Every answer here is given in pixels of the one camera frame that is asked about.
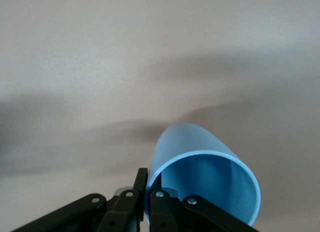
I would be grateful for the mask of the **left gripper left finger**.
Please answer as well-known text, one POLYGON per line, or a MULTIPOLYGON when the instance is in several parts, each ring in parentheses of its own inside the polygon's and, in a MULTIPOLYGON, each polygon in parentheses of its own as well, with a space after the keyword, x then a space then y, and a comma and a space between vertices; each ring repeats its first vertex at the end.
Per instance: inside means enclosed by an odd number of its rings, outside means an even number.
POLYGON ((123 190, 110 200, 92 193, 15 231, 140 231, 147 172, 147 168, 140 168, 133 188, 123 190))

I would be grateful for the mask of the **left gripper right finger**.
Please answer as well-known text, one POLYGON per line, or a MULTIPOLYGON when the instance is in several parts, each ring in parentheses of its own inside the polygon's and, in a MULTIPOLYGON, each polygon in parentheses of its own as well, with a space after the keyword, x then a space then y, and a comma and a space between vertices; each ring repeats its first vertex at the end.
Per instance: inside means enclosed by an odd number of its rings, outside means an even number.
POLYGON ((180 201, 164 190, 149 195, 150 231, 256 231, 201 196, 180 201))

